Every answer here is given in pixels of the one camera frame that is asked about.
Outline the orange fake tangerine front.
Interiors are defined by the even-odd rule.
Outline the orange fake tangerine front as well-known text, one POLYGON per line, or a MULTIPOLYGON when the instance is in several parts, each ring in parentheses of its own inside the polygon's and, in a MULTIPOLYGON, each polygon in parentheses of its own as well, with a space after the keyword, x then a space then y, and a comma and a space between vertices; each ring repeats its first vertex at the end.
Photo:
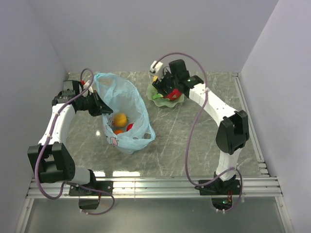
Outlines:
POLYGON ((114 131, 114 134, 115 134, 115 135, 118 135, 118 134, 120 134, 120 133, 124 133, 124 131, 121 130, 121 129, 117 129, 117 130, 114 131))

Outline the red fake dragon fruit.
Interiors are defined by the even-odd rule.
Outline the red fake dragon fruit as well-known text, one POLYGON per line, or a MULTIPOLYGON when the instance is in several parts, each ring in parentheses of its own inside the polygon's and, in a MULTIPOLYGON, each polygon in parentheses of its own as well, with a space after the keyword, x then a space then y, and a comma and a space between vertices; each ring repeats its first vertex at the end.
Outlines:
POLYGON ((166 97, 163 97, 164 99, 168 99, 169 101, 176 100, 182 95, 181 92, 179 92, 178 89, 174 89, 170 94, 168 94, 166 97))

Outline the red fake apple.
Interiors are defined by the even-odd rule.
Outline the red fake apple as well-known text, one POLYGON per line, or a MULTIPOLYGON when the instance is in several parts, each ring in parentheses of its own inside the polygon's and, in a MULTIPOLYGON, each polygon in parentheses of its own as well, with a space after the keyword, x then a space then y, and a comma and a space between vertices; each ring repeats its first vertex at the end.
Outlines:
POLYGON ((126 131, 129 131, 129 130, 131 130, 132 129, 132 127, 133 127, 133 123, 131 123, 131 124, 129 124, 128 126, 127 126, 127 128, 126 128, 126 131))

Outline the light blue plastic bag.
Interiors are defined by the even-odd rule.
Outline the light blue plastic bag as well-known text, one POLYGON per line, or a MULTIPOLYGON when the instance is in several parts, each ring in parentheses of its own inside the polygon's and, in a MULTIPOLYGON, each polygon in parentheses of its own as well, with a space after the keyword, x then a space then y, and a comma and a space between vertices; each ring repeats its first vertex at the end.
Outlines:
POLYGON ((156 134, 151 127, 146 105, 129 80, 113 73, 97 73, 94 83, 100 98, 113 110, 112 114, 103 114, 104 134, 110 145, 125 154, 132 154, 155 140, 156 134), (131 130, 126 131, 127 126, 118 128, 113 125, 117 113, 126 114, 127 125, 134 124, 131 130), (117 129, 124 133, 115 135, 117 129))

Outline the yellow-orange fake peach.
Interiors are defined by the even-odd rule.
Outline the yellow-orange fake peach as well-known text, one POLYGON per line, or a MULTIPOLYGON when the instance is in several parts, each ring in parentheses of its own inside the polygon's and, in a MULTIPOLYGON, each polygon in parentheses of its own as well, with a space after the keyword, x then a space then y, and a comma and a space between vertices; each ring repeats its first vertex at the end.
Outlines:
POLYGON ((118 128, 123 128, 127 126, 128 119, 125 113, 117 113, 113 118, 113 125, 118 128))

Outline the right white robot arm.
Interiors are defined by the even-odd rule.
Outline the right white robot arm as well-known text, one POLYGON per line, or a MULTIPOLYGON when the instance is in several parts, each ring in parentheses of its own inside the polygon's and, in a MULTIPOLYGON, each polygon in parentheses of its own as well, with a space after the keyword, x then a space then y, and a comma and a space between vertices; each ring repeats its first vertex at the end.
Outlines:
POLYGON ((157 77, 153 87, 164 97, 177 89, 188 99, 201 106, 200 112, 207 112, 218 126, 216 144, 220 150, 215 177, 206 182, 214 183, 216 192, 226 193, 235 179, 238 157, 249 139, 248 115, 246 111, 237 111, 223 102, 207 86, 207 79, 191 76, 182 59, 169 63, 169 71, 160 61, 150 66, 150 76, 157 77))

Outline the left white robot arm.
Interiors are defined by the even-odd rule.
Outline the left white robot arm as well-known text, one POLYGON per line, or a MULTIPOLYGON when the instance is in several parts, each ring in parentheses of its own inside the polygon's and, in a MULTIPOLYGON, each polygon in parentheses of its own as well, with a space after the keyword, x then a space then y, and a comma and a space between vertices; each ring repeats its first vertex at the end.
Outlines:
POLYGON ((98 189, 93 171, 78 168, 66 148, 69 127, 78 111, 87 111, 93 117, 113 113, 89 82, 65 81, 63 90, 52 100, 52 115, 44 135, 27 154, 39 183, 76 183, 86 195, 93 195, 98 189))

